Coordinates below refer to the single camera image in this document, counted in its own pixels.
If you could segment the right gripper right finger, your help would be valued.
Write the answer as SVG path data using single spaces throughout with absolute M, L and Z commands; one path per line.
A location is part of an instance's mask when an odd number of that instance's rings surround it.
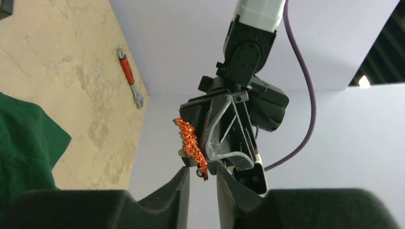
M 259 196 L 217 170 L 223 229 L 398 229 L 385 204 L 358 188 L 273 189 Z

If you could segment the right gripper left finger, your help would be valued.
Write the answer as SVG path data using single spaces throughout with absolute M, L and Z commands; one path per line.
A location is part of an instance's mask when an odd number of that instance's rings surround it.
M 184 229 L 190 170 L 136 201 L 126 190 L 41 190 L 22 195 L 1 218 L 3 229 Z

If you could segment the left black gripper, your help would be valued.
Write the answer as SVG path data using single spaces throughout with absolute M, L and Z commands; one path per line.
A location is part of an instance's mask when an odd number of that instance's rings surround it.
M 289 98 L 280 89 L 253 77 L 242 86 L 221 77 L 203 76 L 205 94 L 179 108 L 182 157 L 189 167 L 246 171 L 259 163 L 253 127 L 273 132 L 281 125 Z

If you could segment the orange leaf brooch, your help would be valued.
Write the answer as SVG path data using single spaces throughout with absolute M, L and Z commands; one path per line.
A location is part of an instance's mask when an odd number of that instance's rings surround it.
M 172 121 L 179 128 L 179 135 L 182 140 L 183 153 L 180 154 L 180 156 L 183 158 L 191 158 L 197 166 L 197 176 L 207 181 L 209 179 L 208 163 L 199 147 L 194 126 L 182 118 L 174 118 Z

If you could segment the green t-shirt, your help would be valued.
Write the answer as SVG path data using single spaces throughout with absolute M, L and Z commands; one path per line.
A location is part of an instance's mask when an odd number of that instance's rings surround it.
M 71 136 L 38 105 L 0 94 L 0 210 L 22 194 L 57 190 L 52 169 Z

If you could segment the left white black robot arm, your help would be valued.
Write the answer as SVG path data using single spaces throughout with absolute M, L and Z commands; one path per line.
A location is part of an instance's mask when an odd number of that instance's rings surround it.
M 179 109 L 185 164 L 207 180 L 219 167 L 235 177 L 263 175 L 254 127 L 278 129 L 289 103 L 278 88 L 257 77 L 277 35 L 283 0 L 240 0 L 224 42 L 224 62 L 214 78 L 203 76 L 202 96 Z

